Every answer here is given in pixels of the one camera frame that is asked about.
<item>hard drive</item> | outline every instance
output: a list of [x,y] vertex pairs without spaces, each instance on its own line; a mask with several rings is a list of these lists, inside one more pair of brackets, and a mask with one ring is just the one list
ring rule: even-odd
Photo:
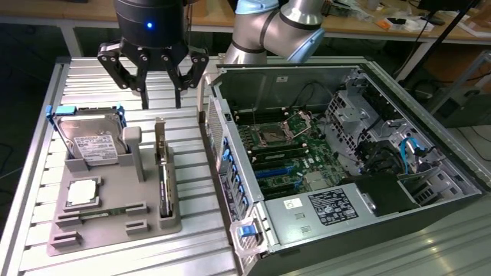
[[84,159],[89,166],[117,163],[117,155],[128,152],[121,139],[125,127],[124,109],[48,106],[45,116],[66,146],[70,159]]

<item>gray 3d printed holder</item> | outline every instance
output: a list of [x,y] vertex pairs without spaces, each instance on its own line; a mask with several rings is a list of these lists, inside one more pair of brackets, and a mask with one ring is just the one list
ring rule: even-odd
[[[118,164],[89,167],[82,159],[65,160],[48,242],[49,256],[181,230],[172,149],[166,148],[172,215],[161,217],[154,149],[138,148],[138,127],[124,129],[122,140],[130,153],[118,155]],[[80,181],[94,183],[90,187],[93,198],[89,202],[70,204],[69,186]]]

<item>hard drive label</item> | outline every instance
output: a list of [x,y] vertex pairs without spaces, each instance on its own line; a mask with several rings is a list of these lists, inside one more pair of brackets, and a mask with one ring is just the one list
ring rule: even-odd
[[342,189],[308,196],[321,224],[330,225],[358,217]]
[[85,161],[101,161],[117,158],[113,138],[110,135],[74,138],[76,146]]

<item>floor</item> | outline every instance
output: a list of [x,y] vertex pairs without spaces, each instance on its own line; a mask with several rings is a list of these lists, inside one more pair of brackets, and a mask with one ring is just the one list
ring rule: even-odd
[[[77,28],[76,32],[85,56],[94,56],[98,44],[118,39],[120,35],[116,29]],[[194,46],[206,47],[212,56],[226,51],[230,37],[229,33],[193,33],[190,40]],[[324,39],[314,55],[370,56],[386,72],[393,72],[403,63],[411,47],[411,43]],[[57,56],[68,56],[57,28],[0,24],[0,83],[2,85],[0,116],[4,118],[0,162],[5,162],[4,169],[0,171],[0,230],[9,212],[9,203],[21,175]],[[425,72],[419,72],[415,80],[428,77]]]

